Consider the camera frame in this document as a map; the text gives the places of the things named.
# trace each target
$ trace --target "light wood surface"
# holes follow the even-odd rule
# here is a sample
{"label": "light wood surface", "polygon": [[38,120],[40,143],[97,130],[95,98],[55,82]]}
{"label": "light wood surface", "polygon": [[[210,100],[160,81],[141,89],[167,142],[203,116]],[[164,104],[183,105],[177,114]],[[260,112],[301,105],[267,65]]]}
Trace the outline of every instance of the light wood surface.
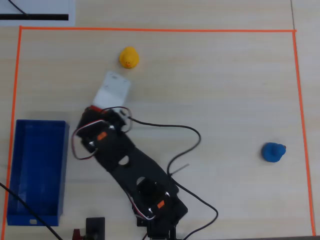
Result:
{"label": "light wood surface", "polygon": [[303,96],[304,116],[310,161],[315,227],[320,232],[320,2],[316,0],[294,0],[292,2],[294,23],[298,30],[298,46],[301,90]]}
{"label": "light wood surface", "polygon": [[[316,224],[318,35],[312,31],[318,5],[293,1]],[[76,7],[78,27],[293,28],[289,0],[78,0]],[[4,182],[18,29],[0,28],[0,39]],[[137,47],[141,56],[133,70],[120,68],[116,61],[127,45]],[[16,118],[66,120],[72,131],[105,73],[116,71],[132,80],[127,106],[136,118],[187,124],[203,134],[200,147],[172,166],[190,163],[175,178],[220,213],[212,227],[192,239],[311,235],[294,63],[290,33],[24,31]],[[196,140],[192,132],[170,131],[172,137],[169,130],[136,125],[129,135],[165,168],[171,156]],[[288,147],[277,164],[259,157],[268,141]],[[179,197],[189,208],[178,226],[183,237],[214,213],[182,191]],[[94,160],[78,162],[69,153],[64,214],[56,230],[71,239],[73,228],[84,227],[86,217],[96,216],[106,217],[107,239],[140,239],[145,233],[135,226],[129,202],[109,174]],[[42,227],[7,226],[5,239],[22,238],[54,239]]]}
{"label": "light wood surface", "polygon": [[[132,70],[121,68],[117,58],[128,45],[141,59]],[[26,30],[16,118],[66,120],[73,131],[109,70],[132,81],[126,105],[136,118],[190,125],[203,135],[200,147],[173,166],[190,163],[175,178],[220,212],[212,227],[192,239],[311,234],[290,33]],[[163,168],[196,140],[185,130],[141,126],[129,136]],[[277,164],[266,163],[259,156],[265,142],[283,143],[288,152]],[[186,193],[179,196],[189,208],[178,226],[183,237],[214,214]],[[111,176],[94,160],[79,162],[69,152],[57,229],[68,239],[93,216],[106,217],[107,239],[144,234]],[[25,231],[26,239],[52,238],[41,228],[20,229],[7,227],[6,238],[19,239]]]}

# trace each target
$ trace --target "blue rubber duck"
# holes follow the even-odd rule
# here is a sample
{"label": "blue rubber duck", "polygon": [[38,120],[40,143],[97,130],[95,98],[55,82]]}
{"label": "blue rubber duck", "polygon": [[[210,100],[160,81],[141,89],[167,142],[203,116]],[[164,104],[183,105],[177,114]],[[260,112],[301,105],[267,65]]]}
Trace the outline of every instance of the blue rubber duck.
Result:
{"label": "blue rubber duck", "polygon": [[286,153],[286,146],[274,142],[268,142],[263,146],[261,153],[264,160],[270,163],[276,163]]}

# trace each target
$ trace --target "orange tape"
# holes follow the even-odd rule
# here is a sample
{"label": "orange tape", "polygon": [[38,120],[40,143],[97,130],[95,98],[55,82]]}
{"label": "orange tape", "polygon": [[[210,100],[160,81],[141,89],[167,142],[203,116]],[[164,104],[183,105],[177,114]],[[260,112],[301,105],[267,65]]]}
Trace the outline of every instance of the orange tape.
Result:
{"label": "orange tape", "polygon": [[315,236],[316,235],[316,227],[315,227],[314,205],[313,205],[312,188],[311,188],[311,176],[310,176],[310,166],[309,166],[307,133],[306,133],[306,125],[305,125],[304,106],[303,106],[303,102],[302,102],[299,62],[298,62],[298,52],[297,52],[297,41],[296,41],[296,33],[295,32],[292,32],[292,40],[293,40],[293,51],[294,51],[294,61],[295,61],[296,83],[298,86],[298,94],[299,94],[299,105],[300,105],[302,135],[303,135],[303,144],[304,144],[306,180],[307,180],[307,185],[308,185],[311,230],[312,230],[312,236]]}
{"label": "orange tape", "polygon": [[173,32],[173,33],[293,33],[295,29],[160,29],[121,27],[46,27],[23,26],[25,30],[78,30],[78,31],[130,31],[130,32]]}
{"label": "orange tape", "polygon": [[[13,97],[12,97],[12,109],[11,109],[11,125],[10,125],[10,140],[9,140],[9,153],[8,153],[8,167],[7,167],[7,169],[6,169],[6,181],[5,181],[5,186],[6,186],[7,188],[9,188],[10,173],[11,173],[12,146],[13,146],[13,140],[14,140],[15,111],[16,111],[16,95],[17,95],[17,82],[18,82],[18,69],[19,69],[20,48],[21,48],[21,35],[22,35],[22,27],[19,26],[18,47],[17,47],[17,50],[16,50],[14,83],[13,83]],[[5,191],[5,194],[4,194],[4,207],[3,207],[3,218],[2,218],[1,240],[4,240],[4,239],[5,239],[7,207],[8,207],[8,196],[9,196],[9,193],[8,193],[7,191]]]}
{"label": "orange tape", "polygon": [[[12,162],[12,149],[13,149],[13,138],[14,138],[14,125],[15,125],[15,111],[16,111],[16,96],[17,96],[17,83],[18,83],[18,70],[19,70],[19,59],[21,49],[21,37],[22,30],[78,30],[78,31],[130,31],[130,32],[174,32],[174,33],[292,33],[293,39],[293,51],[295,60],[295,71],[297,88],[299,95],[300,115],[302,124],[302,135],[304,143],[304,156],[305,156],[305,167],[307,176],[307,187],[308,187],[308,198],[309,198],[309,210],[310,210],[310,221],[312,235],[316,235],[315,218],[313,210],[313,197],[311,188],[311,176],[308,156],[308,145],[307,145],[307,134],[305,127],[304,108],[301,92],[299,64],[298,64],[298,53],[297,53],[297,42],[295,29],[278,29],[278,30],[258,30],[258,29],[156,29],[156,28],[117,28],[117,27],[36,27],[36,26],[19,26],[18,44],[15,60],[15,74],[13,83],[13,97],[12,97],[12,110],[11,110],[11,125],[10,125],[10,140],[9,140],[9,152],[8,152],[8,167],[6,173],[6,186],[9,187],[10,183],[10,171]],[[3,218],[2,218],[2,231],[1,240],[5,239],[6,230],[6,218],[7,218],[7,207],[8,207],[8,192],[5,192],[4,207],[3,207]]]}

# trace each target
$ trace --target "cable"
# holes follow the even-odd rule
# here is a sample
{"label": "cable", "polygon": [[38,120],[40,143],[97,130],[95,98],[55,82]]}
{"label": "cable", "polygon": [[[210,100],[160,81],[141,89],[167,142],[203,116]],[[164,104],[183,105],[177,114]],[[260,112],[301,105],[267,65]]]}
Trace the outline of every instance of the cable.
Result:
{"label": "cable", "polygon": [[190,232],[183,240],[186,240],[187,238],[189,238],[192,234],[202,230],[202,229],[205,229],[206,227],[210,226],[211,224],[213,224],[216,219],[218,218],[218,210],[213,207],[212,205],[210,205],[209,203],[205,202],[204,200],[202,200],[199,196],[197,196],[196,194],[194,194],[192,191],[188,190],[187,188],[185,188],[184,186],[182,186],[181,184],[179,184],[176,180],[174,180],[172,178],[172,173],[170,173],[170,166],[171,164],[179,157],[181,157],[182,155],[185,155],[187,153],[189,153],[190,151],[192,151],[193,149],[195,149],[201,142],[201,134],[196,130],[194,129],[193,127],[190,127],[190,126],[185,126],[185,125],[172,125],[172,124],[154,124],[154,123],[149,123],[149,122],[143,122],[143,121],[139,121],[137,119],[134,119],[132,117],[128,117],[130,120],[132,120],[133,122],[136,122],[138,124],[141,124],[141,125],[146,125],[146,126],[153,126],[153,127],[165,127],[165,128],[183,128],[183,129],[189,129],[189,130],[192,130],[194,131],[197,135],[198,135],[198,141],[190,148],[188,148],[187,150],[177,154],[176,156],[174,156],[168,163],[168,166],[166,168],[166,173],[167,175],[169,176],[169,179],[173,181],[173,183],[175,185],[177,185],[179,188],[181,188],[182,190],[184,190],[185,192],[187,192],[188,194],[190,194],[191,196],[195,197],[196,199],[198,199],[201,203],[203,203],[204,205],[208,206],[209,208],[211,208],[212,210],[215,211],[216,215],[214,217],[214,219],[212,221],[210,221],[209,223],[207,223],[206,225],[202,226],[202,227],[199,227],[197,228],[196,230]]}
{"label": "cable", "polygon": [[89,127],[89,126],[91,126],[91,125],[94,125],[94,124],[97,124],[97,123],[100,123],[100,122],[106,123],[105,120],[99,119],[99,120],[97,120],[97,121],[90,122],[90,123],[88,123],[88,124],[86,124],[86,125],[78,128],[78,129],[74,130],[74,132],[73,132],[73,134],[72,134],[72,137],[71,137],[71,150],[72,150],[73,156],[74,156],[76,159],[78,159],[78,160],[87,160],[87,159],[90,159],[90,158],[92,158],[92,157],[95,155],[97,149],[96,149],[93,153],[91,153],[91,155],[89,155],[89,156],[86,156],[86,157],[78,157],[78,156],[77,156],[77,153],[76,153],[75,141],[74,141],[75,135],[76,135],[81,129],[84,129],[84,128],[86,128],[86,127]]}
{"label": "cable", "polygon": [[148,235],[148,233],[146,233],[146,234],[143,236],[142,240],[145,240],[146,237],[147,237],[147,235]]}
{"label": "cable", "polygon": [[153,217],[147,217],[145,216],[137,207],[137,205],[135,204],[134,200],[132,199],[132,197],[129,195],[129,193],[127,193],[126,191],[124,191],[125,194],[128,196],[132,206],[134,207],[134,209],[138,212],[139,216],[141,218],[143,218],[144,220],[148,220],[148,221],[151,221],[152,219],[154,219],[156,217],[156,215],[154,215]]}
{"label": "cable", "polygon": [[[107,107],[107,108],[104,108],[100,111],[100,113],[104,112],[104,111],[107,111],[107,110],[110,110],[110,109],[125,109],[127,110],[127,112],[129,113],[128,115],[126,115],[122,110],[120,110],[120,113],[124,116],[124,117],[127,117],[128,119],[132,118],[132,112],[129,108],[125,107],[125,106],[112,106],[112,107]],[[129,128],[128,130],[124,131],[124,133],[128,133],[130,130],[132,129],[132,121],[130,121],[130,124],[129,124]]]}
{"label": "cable", "polygon": [[15,5],[11,0],[8,0],[9,3],[11,3],[16,9],[19,10],[20,13],[24,14],[24,15],[28,15],[27,13],[25,13],[24,11],[22,11],[17,5]]}
{"label": "cable", "polygon": [[10,193],[15,199],[17,199],[24,207],[25,209],[27,209],[40,223],[42,223],[44,226],[46,226],[47,229],[50,230],[50,232],[53,233],[53,235],[59,239],[59,240],[63,240],[58,233],[55,232],[55,230],[52,229],[52,227],[50,227],[44,220],[42,220],[38,214],[36,214],[17,194],[15,194],[13,191],[11,191],[9,188],[7,188],[5,185],[3,185],[0,182],[0,186],[4,188],[4,190],[6,190],[8,193]]}
{"label": "cable", "polygon": [[[121,111],[121,114],[122,114],[124,117],[127,117],[127,118],[131,118],[131,117],[132,117],[132,112],[131,112],[131,110],[130,110],[129,108],[127,108],[127,107],[124,107],[124,106],[112,106],[112,107],[107,107],[107,108],[102,109],[102,110],[100,111],[100,113],[103,113],[103,112],[105,112],[105,111],[107,111],[107,110],[110,110],[110,109],[125,109],[125,110],[128,111],[128,116],[127,116],[123,111]],[[86,125],[78,128],[78,129],[74,130],[74,132],[73,132],[73,134],[72,134],[72,137],[71,137],[71,150],[72,150],[72,154],[73,154],[74,158],[76,158],[77,160],[88,160],[88,159],[92,158],[92,157],[95,155],[97,149],[96,149],[93,153],[91,153],[91,155],[89,155],[89,156],[86,156],[86,157],[78,157],[78,156],[77,156],[77,153],[76,153],[75,141],[74,141],[76,134],[77,134],[80,130],[82,130],[82,129],[86,128],[86,127],[89,127],[89,126],[91,126],[91,125],[100,123],[100,122],[107,123],[105,120],[99,119],[99,120],[90,122],[90,123],[88,123],[88,124],[86,124]],[[131,129],[132,129],[132,120],[130,121],[128,130],[124,131],[124,133],[128,133]]]}

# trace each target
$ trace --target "blue container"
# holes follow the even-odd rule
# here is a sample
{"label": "blue container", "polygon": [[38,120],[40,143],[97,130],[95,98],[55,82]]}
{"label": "blue container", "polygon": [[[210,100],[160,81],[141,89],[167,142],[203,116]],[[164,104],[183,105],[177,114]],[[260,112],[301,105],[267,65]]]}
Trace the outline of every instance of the blue container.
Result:
{"label": "blue container", "polygon": [[[10,189],[50,226],[63,210],[69,125],[65,121],[17,120]],[[7,224],[42,226],[9,194]]]}

